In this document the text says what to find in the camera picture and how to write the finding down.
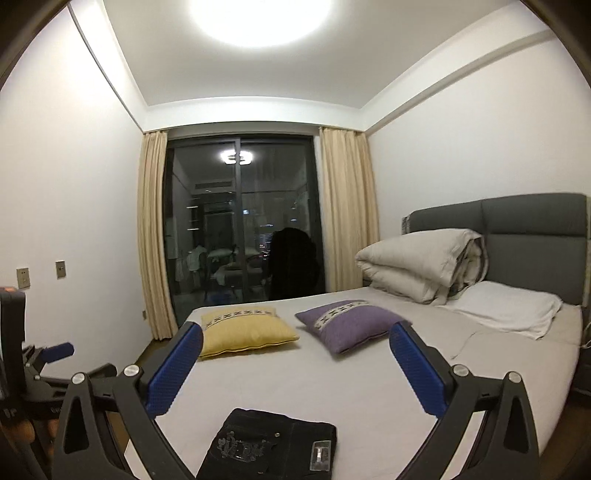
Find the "left hand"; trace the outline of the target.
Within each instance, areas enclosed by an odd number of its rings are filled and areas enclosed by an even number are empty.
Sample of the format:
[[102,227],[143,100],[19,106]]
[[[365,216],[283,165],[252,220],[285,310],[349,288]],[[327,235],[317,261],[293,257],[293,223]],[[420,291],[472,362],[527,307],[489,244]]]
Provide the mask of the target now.
[[24,419],[1,424],[1,431],[16,452],[19,454],[30,452],[30,445],[35,441],[36,433],[33,424],[29,420]]

